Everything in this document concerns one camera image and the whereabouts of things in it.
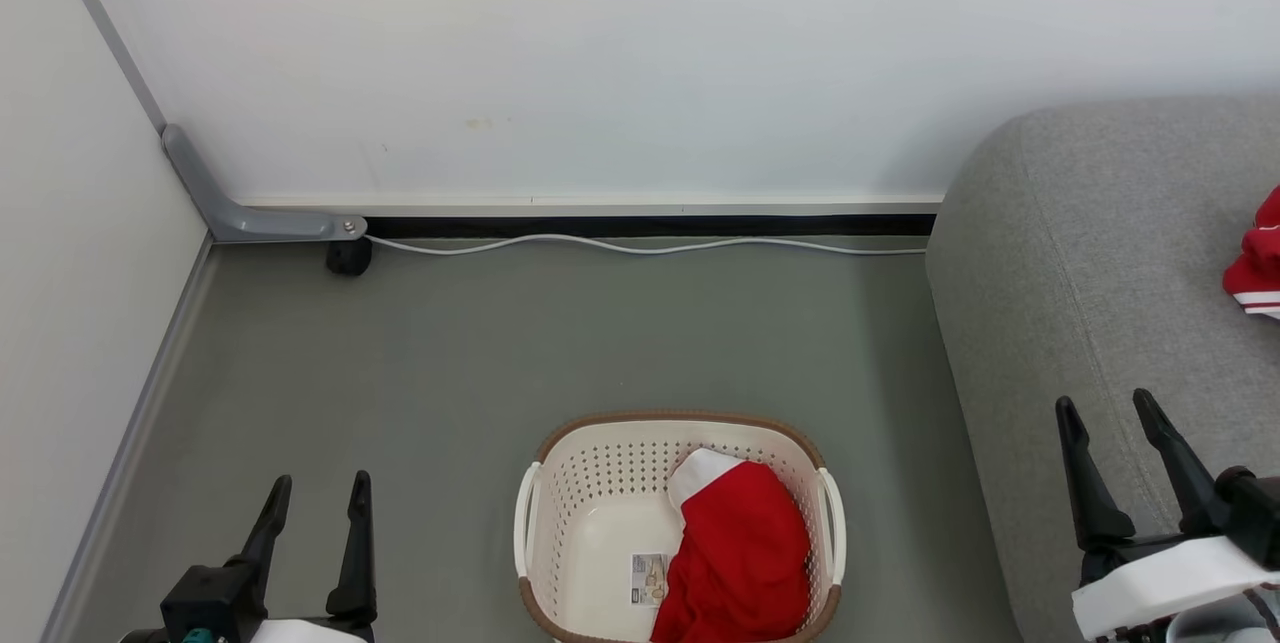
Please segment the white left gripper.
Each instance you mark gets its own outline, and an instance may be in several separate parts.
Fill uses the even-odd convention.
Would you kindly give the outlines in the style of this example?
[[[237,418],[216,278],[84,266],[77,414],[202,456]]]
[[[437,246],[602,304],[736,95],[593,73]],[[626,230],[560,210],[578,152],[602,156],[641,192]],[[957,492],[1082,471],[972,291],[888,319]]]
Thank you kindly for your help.
[[[285,528],[293,480],[274,480],[238,564],[193,566],[160,603],[163,625],[134,629],[120,643],[376,643],[372,483],[358,470],[347,506],[348,534],[338,583],[321,617],[270,619],[256,584],[265,582]]]

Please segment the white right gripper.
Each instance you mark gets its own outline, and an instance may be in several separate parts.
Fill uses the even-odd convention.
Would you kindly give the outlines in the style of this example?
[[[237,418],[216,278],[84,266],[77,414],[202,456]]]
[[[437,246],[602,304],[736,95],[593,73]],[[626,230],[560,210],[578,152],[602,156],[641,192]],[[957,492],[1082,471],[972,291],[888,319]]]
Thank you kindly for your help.
[[[1147,389],[1134,389],[1133,405],[1164,462],[1181,512],[1180,533],[1219,534],[1226,507],[1215,479]],[[1091,552],[1130,541],[1135,525],[1110,494],[1091,455],[1088,430],[1068,396],[1056,401],[1056,424],[1078,548]],[[1124,564],[1074,590],[1071,606],[1082,637],[1098,639],[1188,612],[1206,620],[1211,608],[1230,608],[1235,599],[1247,599],[1248,590],[1275,585],[1280,570],[1262,567],[1226,537],[1211,537]]]

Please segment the red jersey with white stripes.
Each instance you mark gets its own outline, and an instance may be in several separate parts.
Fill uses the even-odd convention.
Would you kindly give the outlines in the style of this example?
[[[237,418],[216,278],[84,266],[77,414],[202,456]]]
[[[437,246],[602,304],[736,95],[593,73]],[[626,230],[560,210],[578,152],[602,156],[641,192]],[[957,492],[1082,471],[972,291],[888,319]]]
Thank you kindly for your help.
[[[1280,186],[1258,208],[1222,287],[1245,314],[1280,322]]]

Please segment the red garment with white collar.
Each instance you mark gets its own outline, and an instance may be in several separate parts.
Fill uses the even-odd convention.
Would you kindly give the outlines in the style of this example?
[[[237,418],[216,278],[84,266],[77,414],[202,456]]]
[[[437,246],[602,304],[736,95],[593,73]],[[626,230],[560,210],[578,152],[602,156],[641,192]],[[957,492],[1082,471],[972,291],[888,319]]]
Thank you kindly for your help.
[[[810,607],[810,537],[764,464],[694,450],[672,473],[684,523],[652,643],[764,643],[797,633]]]

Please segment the grey fabric sofa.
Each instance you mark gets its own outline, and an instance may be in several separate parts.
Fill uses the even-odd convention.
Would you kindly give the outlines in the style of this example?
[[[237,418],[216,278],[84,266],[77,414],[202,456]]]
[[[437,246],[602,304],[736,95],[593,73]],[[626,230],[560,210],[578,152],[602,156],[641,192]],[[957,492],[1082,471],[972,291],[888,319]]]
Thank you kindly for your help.
[[[1082,643],[1059,398],[1139,535],[1181,514],[1138,388],[1212,475],[1280,476],[1280,322],[1222,287],[1279,186],[1280,94],[1041,109],[950,186],[925,269],[1024,643]]]

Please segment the black caster wheel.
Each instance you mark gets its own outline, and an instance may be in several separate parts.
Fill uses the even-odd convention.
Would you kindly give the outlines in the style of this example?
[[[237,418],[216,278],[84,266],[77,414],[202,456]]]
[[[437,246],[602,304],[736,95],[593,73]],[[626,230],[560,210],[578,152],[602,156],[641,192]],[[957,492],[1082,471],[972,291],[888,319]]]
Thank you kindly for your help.
[[[330,241],[325,250],[325,268],[338,277],[361,277],[372,261],[374,242],[366,237]]]

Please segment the cream perforated laundry basket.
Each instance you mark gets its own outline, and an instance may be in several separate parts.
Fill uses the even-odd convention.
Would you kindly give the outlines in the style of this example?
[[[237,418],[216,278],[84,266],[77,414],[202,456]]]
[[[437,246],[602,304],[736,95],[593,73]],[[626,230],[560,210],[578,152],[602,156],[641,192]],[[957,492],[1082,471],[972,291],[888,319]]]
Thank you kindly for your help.
[[[580,418],[554,430],[524,473],[512,551],[521,601],[550,643],[645,640],[658,607],[635,558],[669,560],[682,520],[675,469],[698,450],[768,466],[806,525],[806,616],[772,643],[814,643],[842,596],[844,502],[819,450],[799,429],[731,412],[649,410]]]

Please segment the paper label sticker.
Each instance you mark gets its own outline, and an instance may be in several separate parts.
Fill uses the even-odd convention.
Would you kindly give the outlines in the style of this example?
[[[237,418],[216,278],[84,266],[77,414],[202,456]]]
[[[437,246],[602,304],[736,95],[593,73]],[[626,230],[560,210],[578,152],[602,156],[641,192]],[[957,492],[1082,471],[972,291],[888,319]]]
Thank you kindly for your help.
[[[630,557],[630,603],[631,606],[658,608],[669,592],[669,556],[663,553],[640,553]]]

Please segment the white and black skirting strip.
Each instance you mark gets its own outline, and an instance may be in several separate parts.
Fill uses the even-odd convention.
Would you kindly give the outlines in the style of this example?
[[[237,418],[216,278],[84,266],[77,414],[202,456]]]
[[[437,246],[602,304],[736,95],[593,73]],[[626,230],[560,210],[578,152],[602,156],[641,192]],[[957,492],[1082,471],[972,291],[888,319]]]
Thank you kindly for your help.
[[[933,195],[310,195],[241,197],[279,213],[362,216],[390,240],[928,236]]]

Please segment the grey metal partition foot bracket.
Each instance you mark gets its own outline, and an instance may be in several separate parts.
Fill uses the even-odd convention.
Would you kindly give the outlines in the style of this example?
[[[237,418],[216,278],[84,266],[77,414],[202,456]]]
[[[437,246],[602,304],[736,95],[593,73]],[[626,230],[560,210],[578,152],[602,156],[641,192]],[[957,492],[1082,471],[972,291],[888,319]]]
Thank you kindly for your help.
[[[218,243],[346,242],[369,231],[362,216],[248,208],[230,199],[188,134],[164,127],[160,141],[173,170]]]

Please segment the grey partition frame post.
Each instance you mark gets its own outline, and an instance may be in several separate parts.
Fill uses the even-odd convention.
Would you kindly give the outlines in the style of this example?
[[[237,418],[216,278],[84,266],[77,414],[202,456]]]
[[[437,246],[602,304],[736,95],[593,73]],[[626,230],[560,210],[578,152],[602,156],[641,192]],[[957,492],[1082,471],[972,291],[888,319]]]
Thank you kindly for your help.
[[[122,38],[119,29],[115,27],[108,9],[104,6],[102,0],[81,0],[84,5],[87,13],[96,24],[99,33],[101,35],[104,42],[109,47],[111,55],[114,56],[118,67],[124,74],[133,95],[138,100],[143,109],[150,124],[156,131],[157,134],[163,134],[168,126],[166,118],[157,104],[152,91],[146,83],[141,69],[136,64],[131,51],[128,50],[125,41]]]

